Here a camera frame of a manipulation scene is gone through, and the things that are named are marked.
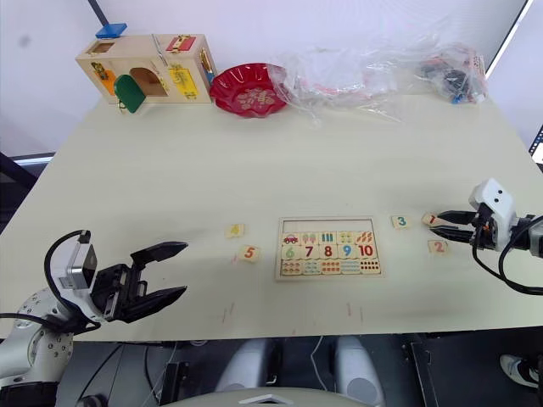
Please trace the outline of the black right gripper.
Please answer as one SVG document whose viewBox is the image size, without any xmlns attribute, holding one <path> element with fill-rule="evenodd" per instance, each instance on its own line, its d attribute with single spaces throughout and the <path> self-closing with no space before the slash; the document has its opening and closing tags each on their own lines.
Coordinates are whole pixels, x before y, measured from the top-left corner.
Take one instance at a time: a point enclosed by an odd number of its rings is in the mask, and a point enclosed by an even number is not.
<svg viewBox="0 0 543 407">
<path fill-rule="evenodd" d="M 473 207 L 475 212 L 448 210 L 437 214 L 437 217 L 452 224 L 472 224 L 474 233 L 456 226 L 431 226 L 429 230 L 446 240 L 471 243 L 476 249 L 495 249 L 493 210 L 486 203 Z"/>
</svg>

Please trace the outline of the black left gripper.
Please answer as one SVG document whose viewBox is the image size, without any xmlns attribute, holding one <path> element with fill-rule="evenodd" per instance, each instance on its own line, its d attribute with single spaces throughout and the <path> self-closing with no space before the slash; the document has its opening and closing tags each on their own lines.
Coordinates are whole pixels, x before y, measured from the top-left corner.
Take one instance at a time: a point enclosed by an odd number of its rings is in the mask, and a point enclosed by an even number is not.
<svg viewBox="0 0 543 407">
<path fill-rule="evenodd" d="M 114 265 L 100 270 L 93 283 L 91 299 L 108 322 L 134 322 L 153 315 L 176 302 L 187 286 L 162 289 L 146 294 L 141 280 L 147 264 L 175 257 L 188 247 L 183 242 L 162 242 L 131 254 L 132 266 Z"/>
</svg>

